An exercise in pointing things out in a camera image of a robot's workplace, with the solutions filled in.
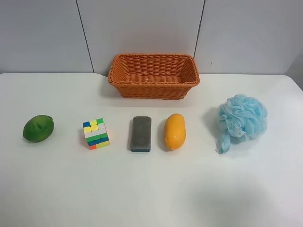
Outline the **colourful puzzle cube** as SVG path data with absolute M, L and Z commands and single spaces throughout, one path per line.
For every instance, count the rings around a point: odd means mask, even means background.
M 82 124 L 88 148 L 94 150 L 110 145 L 103 118 L 87 121 Z

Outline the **green lemon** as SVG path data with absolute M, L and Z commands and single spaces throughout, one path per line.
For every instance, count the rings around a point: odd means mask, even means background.
M 52 117 L 37 115 L 30 119 L 24 126 L 23 138 L 29 142 L 41 142 L 47 139 L 54 130 Z

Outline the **blue bath loofah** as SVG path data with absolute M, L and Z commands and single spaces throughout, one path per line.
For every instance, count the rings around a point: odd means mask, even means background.
M 216 122 L 217 152 L 224 154 L 232 142 L 256 140 L 266 132 L 267 109 L 254 97 L 236 94 L 218 106 Z

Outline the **grey whiteboard eraser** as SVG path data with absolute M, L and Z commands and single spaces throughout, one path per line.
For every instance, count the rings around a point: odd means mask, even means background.
M 151 124 L 152 119 L 148 116 L 136 116 L 133 118 L 130 142 L 130 150 L 132 152 L 150 152 Z

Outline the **orange woven basket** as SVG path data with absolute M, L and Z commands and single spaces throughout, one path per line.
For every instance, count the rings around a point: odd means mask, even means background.
M 108 82 L 125 98 L 179 100 L 200 78 L 188 54 L 121 53 L 112 61 Z

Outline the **yellow mango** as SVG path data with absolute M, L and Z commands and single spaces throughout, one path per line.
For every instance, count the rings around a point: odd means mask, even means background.
M 186 139 L 185 119 L 178 113 L 171 115 L 165 122 L 164 142 L 168 149 L 180 148 Z

